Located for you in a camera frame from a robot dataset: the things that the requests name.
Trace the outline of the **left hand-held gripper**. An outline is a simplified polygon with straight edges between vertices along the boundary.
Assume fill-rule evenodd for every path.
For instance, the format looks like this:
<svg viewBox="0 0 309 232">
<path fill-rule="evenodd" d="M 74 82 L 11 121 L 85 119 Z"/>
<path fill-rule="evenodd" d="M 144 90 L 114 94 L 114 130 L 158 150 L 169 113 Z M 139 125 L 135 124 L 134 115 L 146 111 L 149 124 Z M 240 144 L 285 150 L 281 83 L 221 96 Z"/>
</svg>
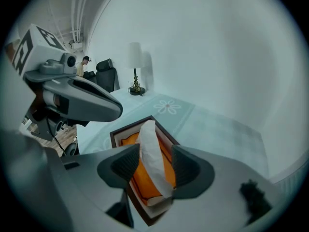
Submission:
<svg viewBox="0 0 309 232">
<path fill-rule="evenodd" d="M 123 112 L 109 92 L 77 75 L 73 53 L 35 24 L 20 41 L 12 65 L 32 95 L 26 116 L 38 127 L 35 137 L 52 141 L 63 124 L 111 122 Z"/>
</svg>

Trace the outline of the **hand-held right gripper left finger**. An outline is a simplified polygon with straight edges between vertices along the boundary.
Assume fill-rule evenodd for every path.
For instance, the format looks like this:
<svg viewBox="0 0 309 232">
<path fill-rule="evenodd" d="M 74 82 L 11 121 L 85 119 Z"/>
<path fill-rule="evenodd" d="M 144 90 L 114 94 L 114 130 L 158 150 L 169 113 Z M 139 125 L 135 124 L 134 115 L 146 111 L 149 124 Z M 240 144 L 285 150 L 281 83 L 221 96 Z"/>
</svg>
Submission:
<svg viewBox="0 0 309 232">
<path fill-rule="evenodd" d="M 138 145 L 60 158 L 47 163 L 73 228 L 133 228 L 126 189 L 140 158 Z"/>
</svg>

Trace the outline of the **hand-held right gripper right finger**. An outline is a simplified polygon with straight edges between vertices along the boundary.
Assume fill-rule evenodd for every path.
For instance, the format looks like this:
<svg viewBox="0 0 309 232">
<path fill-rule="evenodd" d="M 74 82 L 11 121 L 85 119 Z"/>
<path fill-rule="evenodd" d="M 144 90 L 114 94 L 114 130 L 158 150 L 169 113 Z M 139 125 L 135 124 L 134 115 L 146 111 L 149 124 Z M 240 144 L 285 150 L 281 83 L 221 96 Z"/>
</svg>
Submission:
<svg viewBox="0 0 309 232">
<path fill-rule="evenodd" d="M 248 165 L 202 150 L 172 146 L 176 189 L 171 208 L 152 232 L 241 232 L 251 214 L 241 194 L 243 183 L 255 182 L 274 210 L 284 200 L 280 190 Z"/>
</svg>

